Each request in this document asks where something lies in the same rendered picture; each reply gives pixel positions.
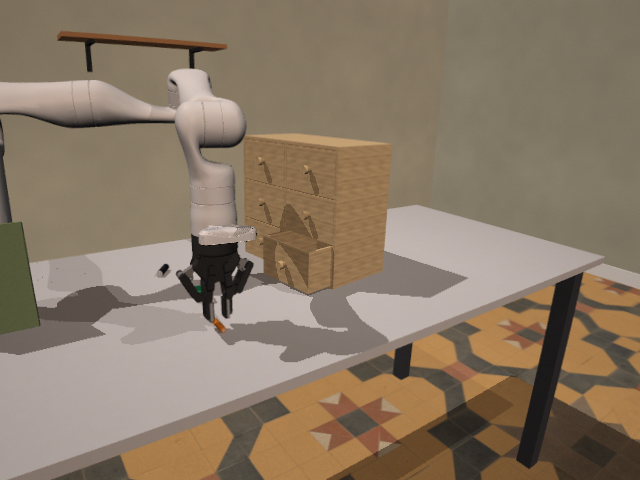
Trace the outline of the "black battery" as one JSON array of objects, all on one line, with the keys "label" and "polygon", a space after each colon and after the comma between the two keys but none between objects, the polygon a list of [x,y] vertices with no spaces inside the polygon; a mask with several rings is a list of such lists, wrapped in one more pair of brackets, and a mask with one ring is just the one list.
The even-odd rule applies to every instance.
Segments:
[{"label": "black battery", "polygon": [[162,277],[163,274],[169,269],[169,265],[168,264],[164,264],[156,273],[156,275],[158,277]]}]

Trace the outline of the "orange aaa battery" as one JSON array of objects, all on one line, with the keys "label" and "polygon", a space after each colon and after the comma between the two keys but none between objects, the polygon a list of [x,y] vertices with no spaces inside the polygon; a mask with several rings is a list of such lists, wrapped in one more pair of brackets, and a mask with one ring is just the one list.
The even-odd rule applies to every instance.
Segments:
[{"label": "orange aaa battery", "polygon": [[215,322],[212,322],[222,333],[226,332],[226,328],[215,318]]}]

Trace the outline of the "light wood drawer front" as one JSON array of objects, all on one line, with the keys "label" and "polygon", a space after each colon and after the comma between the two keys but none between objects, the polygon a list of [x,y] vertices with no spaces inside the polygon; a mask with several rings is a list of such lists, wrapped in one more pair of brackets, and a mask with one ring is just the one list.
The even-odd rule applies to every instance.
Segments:
[{"label": "light wood drawer front", "polygon": [[246,214],[284,226],[284,187],[248,179]]},{"label": "light wood drawer front", "polygon": [[333,245],[286,230],[266,235],[264,273],[307,294],[331,286]]},{"label": "light wood drawer front", "polygon": [[333,242],[335,199],[295,189],[286,194],[286,227]]},{"label": "light wood drawer front", "polygon": [[246,176],[284,184],[284,157],[284,143],[248,139],[245,144]]},{"label": "light wood drawer front", "polygon": [[335,196],[337,150],[302,146],[287,150],[286,185]]},{"label": "light wood drawer front", "polygon": [[249,217],[246,225],[257,229],[256,240],[247,241],[247,250],[263,257],[263,236],[284,231],[278,226]]}]

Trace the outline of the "small wooden chest of drawers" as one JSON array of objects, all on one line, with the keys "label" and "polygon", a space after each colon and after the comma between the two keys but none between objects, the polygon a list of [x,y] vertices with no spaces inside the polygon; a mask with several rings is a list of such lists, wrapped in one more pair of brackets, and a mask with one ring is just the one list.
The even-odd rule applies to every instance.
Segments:
[{"label": "small wooden chest of drawers", "polygon": [[[245,135],[244,210],[248,217],[333,245],[331,286],[336,289],[383,271],[392,144],[352,146],[345,142],[292,142],[276,140],[302,134]],[[284,184],[246,176],[246,138],[285,143]],[[317,143],[317,144],[309,144]],[[289,145],[337,150],[335,196],[286,185]],[[332,146],[325,146],[332,145]],[[253,179],[284,187],[284,226],[246,214],[246,183]],[[286,227],[286,194],[295,189],[335,199],[333,242]]]}]

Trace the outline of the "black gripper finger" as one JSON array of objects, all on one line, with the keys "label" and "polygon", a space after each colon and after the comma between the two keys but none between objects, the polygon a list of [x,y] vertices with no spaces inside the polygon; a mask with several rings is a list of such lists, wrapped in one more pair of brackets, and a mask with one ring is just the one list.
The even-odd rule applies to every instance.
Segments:
[{"label": "black gripper finger", "polygon": [[207,283],[200,278],[201,292],[198,292],[195,286],[193,285],[193,283],[191,282],[194,279],[193,277],[194,272],[195,271],[193,270],[192,265],[190,265],[183,271],[178,270],[176,272],[176,276],[178,277],[180,282],[184,284],[183,286],[185,287],[187,292],[189,291],[192,294],[190,296],[193,297],[193,299],[197,303],[203,302],[202,303],[203,316],[210,323],[215,322],[214,303],[212,301],[213,301],[213,291],[215,289],[216,267],[214,265],[208,266]]},{"label": "black gripper finger", "polygon": [[230,318],[230,314],[232,314],[233,312],[232,298],[235,294],[241,293],[243,291],[253,266],[253,262],[251,262],[247,258],[240,258],[240,262],[237,265],[238,270],[234,279],[232,280],[231,264],[228,262],[223,263],[225,281],[220,282],[220,285],[221,292],[223,294],[221,296],[221,311],[222,316],[225,319]]}]

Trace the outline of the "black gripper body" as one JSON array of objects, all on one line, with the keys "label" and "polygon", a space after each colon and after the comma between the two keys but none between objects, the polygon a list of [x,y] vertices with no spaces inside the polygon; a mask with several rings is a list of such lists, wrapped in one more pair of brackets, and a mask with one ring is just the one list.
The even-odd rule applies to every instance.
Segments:
[{"label": "black gripper body", "polygon": [[[201,245],[199,244],[199,237],[191,234],[192,242],[192,259],[190,265],[199,277],[207,283],[207,271],[209,265],[216,267],[217,274],[215,275],[216,282],[224,282],[223,263],[228,262],[231,264],[232,274],[240,262],[240,255],[238,254],[238,242],[217,244],[217,245]],[[235,251],[235,252],[234,252]],[[234,253],[233,253],[234,252]],[[232,254],[230,254],[232,253]],[[230,254],[230,255],[229,255]],[[222,256],[227,255],[227,256]],[[222,257],[221,257],[222,256]]]}]

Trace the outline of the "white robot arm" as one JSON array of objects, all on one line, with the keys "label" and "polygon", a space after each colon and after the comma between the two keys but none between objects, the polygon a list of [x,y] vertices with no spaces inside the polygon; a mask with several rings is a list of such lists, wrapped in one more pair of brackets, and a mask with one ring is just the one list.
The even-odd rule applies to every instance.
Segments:
[{"label": "white robot arm", "polygon": [[201,148],[234,147],[246,133],[241,108],[215,97],[209,83],[202,70],[175,70],[167,79],[169,107],[160,107],[99,80],[0,82],[0,115],[24,115],[67,128],[175,123],[189,170],[191,234],[201,245],[256,240],[254,226],[237,225],[233,168],[201,154]]}]

